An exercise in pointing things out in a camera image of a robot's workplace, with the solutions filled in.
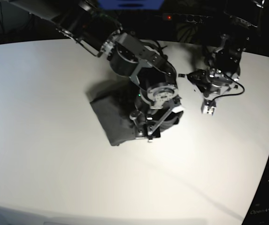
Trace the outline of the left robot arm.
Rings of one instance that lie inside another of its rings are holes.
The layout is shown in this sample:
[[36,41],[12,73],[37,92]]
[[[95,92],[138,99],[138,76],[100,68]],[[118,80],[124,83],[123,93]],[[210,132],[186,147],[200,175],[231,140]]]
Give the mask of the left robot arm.
[[213,16],[201,19],[191,41],[201,45],[205,68],[186,75],[201,92],[206,105],[232,96],[231,90],[245,88],[239,83],[240,61],[251,36],[258,30],[264,0],[224,0]]

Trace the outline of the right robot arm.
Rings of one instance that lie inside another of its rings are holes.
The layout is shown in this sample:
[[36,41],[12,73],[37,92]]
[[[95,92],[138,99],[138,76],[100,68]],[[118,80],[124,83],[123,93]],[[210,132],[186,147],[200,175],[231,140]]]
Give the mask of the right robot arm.
[[12,4],[56,26],[128,81],[91,102],[112,145],[153,140],[176,125],[184,110],[177,72],[158,43],[144,42],[123,28],[94,0],[14,0]]

